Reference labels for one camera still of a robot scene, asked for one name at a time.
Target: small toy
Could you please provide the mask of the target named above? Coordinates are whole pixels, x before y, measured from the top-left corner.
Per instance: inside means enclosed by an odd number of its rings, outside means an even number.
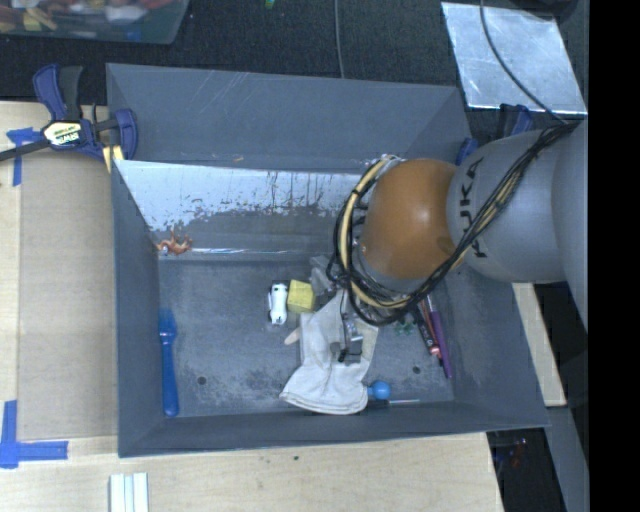
[[[289,288],[286,283],[277,282],[271,285],[268,295],[269,318],[274,325],[283,325],[287,321],[287,295]]]
[[[388,400],[391,396],[391,386],[383,380],[376,380],[367,388],[367,394],[372,400]]]
[[[176,256],[185,253],[191,249],[193,240],[185,235],[182,242],[178,242],[173,229],[171,230],[171,238],[169,240],[162,240],[156,244],[156,249],[165,254],[175,254]]]

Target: yellow cable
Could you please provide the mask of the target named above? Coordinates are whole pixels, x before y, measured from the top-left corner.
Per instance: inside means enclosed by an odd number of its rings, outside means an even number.
[[[379,162],[377,162],[373,167],[371,167],[360,179],[358,184],[355,186],[354,191],[351,192],[351,195],[347,199],[344,215],[342,217],[342,224],[340,225],[339,245],[338,245],[340,260],[344,268],[347,268],[347,269],[349,268],[350,248],[347,247],[347,245],[348,245],[348,239],[349,239],[348,238],[349,225],[351,224],[351,215],[353,213],[353,208],[356,204],[356,201],[360,197],[360,192],[362,192],[364,187],[378,175],[378,172],[380,172],[380,169],[382,169],[389,161],[390,161],[389,158],[384,158],[384,159],[381,159]],[[402,307],[404,304],[406,304],[408,301],[408,299],[403,299],[403,300],[393,301],[393,302],[380,302],[371,298],[369,295],[367,295],[355,283],[351,282],[351,287],[355,292],[355,294],[363,302],[366,302],[370,306],[374,306],[377,308],[399,308],[399,307]]]

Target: beige board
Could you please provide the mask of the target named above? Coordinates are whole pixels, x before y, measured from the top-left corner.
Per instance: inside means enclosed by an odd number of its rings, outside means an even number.
[[[35,103],[0,109],[3,135],[49,120]],[[3,164],[10,176],[13,163]],[[18,438],[115,434],[109,176],[97,160],[47,149],[23,157],[22,165],[19,188],[3,183],[21,203]]]
[[[533,284],[513,283],[513,294],[520,311],[544,403],[547,407],[565,406],[567,397]]]
[[[0,151],[13,147],[6,132],[41,122],[47,111],[33,104],[0,101]],[[17,396],[20,188],[12,186],[13,161],[0,162],[0,401]]]
[[[109,476],[139,472],[151,511],[503,510],[482,434],[130,460],[105,445],[72,442],[69,461],[0,473],[3,510],[103,512]]]

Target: wire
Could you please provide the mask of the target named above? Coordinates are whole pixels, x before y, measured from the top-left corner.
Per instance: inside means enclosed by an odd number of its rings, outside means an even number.
[[[336,24],[336,49],[338,50],[338,66],[340,67],[340,78],[344,78],[344,63],[342,62],[342,45],[340,44],[340,14],[338,1],[333,1],[333,18]]]
[[[502,59],[502,56],[498,52],[498,49],[496,48],[496,45],[493,42],[493,38],[491,37],[491,34],[489,34],[489,27],[487,26],[487,18],[485,14],[484,0],[480,0],[480,20],[482,21],[482,30],[484,32],[485,37],[487,38],[487,43],[489,43],[489,47],[491,48],[493,55],[500,63],[500,66],[502,66],[502,69],[504,70],[504,72],[507,75],[509,75],[509,78],[513,80],[513,82],[518,86],[518,88],[524,94],[526,94],[529,97],[529,99],[531,99],[531,101],[533,101],[536,105],[538,105],[547,114],[549,114],[555,120],[560,121],[563,124],[567,124],[567,121],[565,121],[560,116],[558,116],[555,112],[553,112],[549,107],[547,107],[547,105],[545,105],[542,101],[540,101],[540,99],[538,99],[538,97],[535,96],[527,87],[525,87],[525,85],[520,80],[518,80],[518,78],[513,74],[513,72],[509,68],[509,66],[507,66],[506,62]]]
[[[383,326],[412,313],[419,302],[444,279],[446,274],[462,261],[475,240],[485,232],[495,219],[505,210],[529,168],[529,165],[547,147],[571,133],[579,123],[555,125],[540,132],[536,141],[520,155],[496,188],[477,211],[475,218],[463,234],[451,256],[445,260],[416,290],[402,294],[390,290],[368,275],[364,267],[356,268],[352,260],[354,245],[353,214],[358,205],[379,177],[390,168],[397,157],[383,157],[371,166],[351,191],[343,205],[334,226],[332,255],[326,269],[329,279],[348,291],[349,301],[356,314],[365,322]]]

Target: kuka logo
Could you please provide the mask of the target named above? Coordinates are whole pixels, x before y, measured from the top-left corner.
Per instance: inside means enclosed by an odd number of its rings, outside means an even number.
[[[467,227],[463,228],[463,231],[466,233],[473,222],[473,214],[468,207],[471,205],[471,199],[469,199],[469,194],[471,193],[471,189],[473,188],[473,183],[476,177],[476,169],[480,162],[482,162],[484,157],[480,158],[476,162],[472,163],[467,169],[466,175],[469,178],[468,186],[465,187],[465,183],[463,182],[460,186],[460,191],[462,192],[462,199],[460,199],[460,217],[463,217],[467,221]],[[474,240],[471,244],[471,248],[473,249],[473,254],[477,258],[486,258],[487,255],[480,250],[480,242],[478,240]]]

